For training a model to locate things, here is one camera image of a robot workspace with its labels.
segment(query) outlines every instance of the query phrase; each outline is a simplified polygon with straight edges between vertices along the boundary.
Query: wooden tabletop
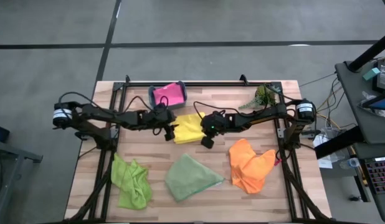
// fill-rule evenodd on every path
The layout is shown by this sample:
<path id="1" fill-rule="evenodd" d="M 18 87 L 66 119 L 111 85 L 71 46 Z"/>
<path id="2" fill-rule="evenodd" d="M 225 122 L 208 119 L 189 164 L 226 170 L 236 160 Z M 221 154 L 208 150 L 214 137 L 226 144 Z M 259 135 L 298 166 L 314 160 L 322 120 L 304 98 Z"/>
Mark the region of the wooden tabletop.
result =
<path id="1" fill-rule="evenodd" d="M 281 81 L 283 92 L 292 98 L 301 98 L 297 81 Z M 93 100 L 98 105 L 108 108 L 113 82 L 98 82 Z M 148 102 L 147 87 L 128 87 L 126 104 L 134 96 L 141 96 Z M 200 101 L 218 107 L 238 108 L 254 97 L 256 87 L 187 87 L 188 101 L 185 108 L 174 110 L 175 115 L 193 114 L 193 101 Z M 135 100 L 131 110 L 144 109 L 143 104 Z M 198 106 L 198 110 L 209 114 L 212 108 Z M 97 126 L 103 122 L 92 121 Z M 259 155 L 269 149 L 278 149 L 273 121 L 253 125 L 242 133 L 229 133 L 214 138 L 215 145 L 207 149 L 200 142 L 174 144 L 166 142 L 164 136 L 152 135 L 152 131 L 129 131 L 121 129 L 118 154 L 127 162 L 136 159 L 139 164 L 149 169 L 148 181 L 153 197 L 144 210 L 118 208 L 119 188 L 112 185 L 108 206 L 108 222 L 287 222 L 290 221 L 287 194 L 281 164 L 274 167 L 265 178 L 265 185 L 258 194 L 248 195 L 231 184 L 231 168 L 228 150 L 237 140 L 247 139 Z M 85 141 L 80 153 L 95 146 L 93 141 Z M 164 177 L 172 163 L 184 153 L 214 170 L 226 178 L 221 185 L 213 186 L 188 199 L 176 203 L 169 194 Z M 90 195 L 95 180 L 100 151 L 94 150 L 83 156 L 77 164 L 74 182 L 70 191 L 65 218 L 74 215 Z M 331 216 L 326 198 L 320 169 L 312 149 L 297 149 L 297 158 L 302 175 L 303 188 L 317 207 L 327 216 Z M 301 216 L 299 200 L 294 192 L 298 216 Z M 101 211 L 98 203 L 97 213 Z"/>

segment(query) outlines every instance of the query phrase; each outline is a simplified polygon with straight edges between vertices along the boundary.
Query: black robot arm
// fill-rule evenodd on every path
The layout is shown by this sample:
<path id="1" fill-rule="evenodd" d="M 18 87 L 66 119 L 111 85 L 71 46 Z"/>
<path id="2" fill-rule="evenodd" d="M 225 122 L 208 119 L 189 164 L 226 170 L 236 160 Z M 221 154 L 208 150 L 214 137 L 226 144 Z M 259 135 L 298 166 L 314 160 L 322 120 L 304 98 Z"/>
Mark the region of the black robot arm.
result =
<path id="1" fill-rule="evenodd" d="M 80 104 L 75 101 L 56 103 L 54 105 L 53 124 L 57 128 L 74 128 L 78 132 L 75 135 L 81 140 L 87 136 L 94 138 L 97 148 L 109 150 L 115 144 L 114 133 L 110 128 L 99 128 L 89 120 L 105 121 L 119 124 L 125 129 L 140 131 L 147 129 L 164 129 L 165 140 L 174 138 L 174 126 L 170 125 L 176 117 L 168 110 L 164 103 L 160 103 L 151 111 L 136 110 L 116 112 L 103 109 L 92 104 Z"/>
<path id="2" fill-rule="evenodd" d="M 287 107 L 295 105 L 295 115 L 287 113 Z M 239 133 L 249 129 L 253 124 L 259 124 L 273 119 L 286 119 L 292 125 L 283 131 L 284 147 L 299 147 L 299 135 L 305 125 L 312 124 L 315 120 L 313 103 L 304 100 L 292 100 L 286 104 L 277 103 L 275 106 L 254 111 L 249 114 L 229 113 L 225 111 L 214 111 L 212 114 L 203 117 L 201 121 L 202 131 L 206 135 L 201 144 L 212 148 L 212 138 L 218 134 Z"/>

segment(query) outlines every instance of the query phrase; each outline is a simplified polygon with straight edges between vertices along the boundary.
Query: sage green cloth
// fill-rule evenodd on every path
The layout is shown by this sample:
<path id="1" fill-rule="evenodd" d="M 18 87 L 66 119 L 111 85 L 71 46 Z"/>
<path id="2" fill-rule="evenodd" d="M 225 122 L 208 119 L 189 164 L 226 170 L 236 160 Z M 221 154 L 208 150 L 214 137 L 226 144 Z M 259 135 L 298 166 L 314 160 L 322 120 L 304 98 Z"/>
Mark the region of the sage green cloth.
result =
<path id="1" fill-rule="evenodd" d="M 210 186 L 222 183 L 224 178 L 195 161 L 187 154 L 174 162 L 165 177 L 165 183 L 174 199 L 180 202 Z"/>
<path id="2" fill-rule="evenodd" d="M 148 169 L 133 160 L 127 164 L 118 154 L 112 162 L 111 181 L 120 188 L 118 206 L 139 210 L 147 207 L 152 191 L 147 181 Z"/>

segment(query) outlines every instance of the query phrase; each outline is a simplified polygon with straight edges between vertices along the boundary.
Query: keyboard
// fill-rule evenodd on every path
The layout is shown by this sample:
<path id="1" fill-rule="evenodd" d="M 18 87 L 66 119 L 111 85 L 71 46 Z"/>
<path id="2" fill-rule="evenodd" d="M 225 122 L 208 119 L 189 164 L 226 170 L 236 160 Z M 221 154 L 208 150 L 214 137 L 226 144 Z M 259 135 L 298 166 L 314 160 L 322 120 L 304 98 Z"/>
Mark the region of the keyboard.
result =
<path id="1" fill-rule="evenodd" d="M 374 194 L 385 194 L 385 157 L 365 159 L 364 164 L 370 179 L 370 189 Z"/>

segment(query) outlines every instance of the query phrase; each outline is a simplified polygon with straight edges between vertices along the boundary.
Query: orange cloth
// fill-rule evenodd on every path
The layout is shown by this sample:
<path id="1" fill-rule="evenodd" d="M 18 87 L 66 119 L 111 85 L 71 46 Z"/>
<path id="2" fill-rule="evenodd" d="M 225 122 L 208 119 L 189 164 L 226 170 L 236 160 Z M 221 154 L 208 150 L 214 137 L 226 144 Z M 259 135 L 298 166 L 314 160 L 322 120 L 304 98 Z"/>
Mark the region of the orange cloth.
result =
<path id="1" fill-rule="evenodd" d="M 230 150 L 232 184 L 248 194 L 260 192 L 265 176 L 273 169 L 275 150 L 271 149 L 257 157 L 246 139 L 238 140 Z"/>

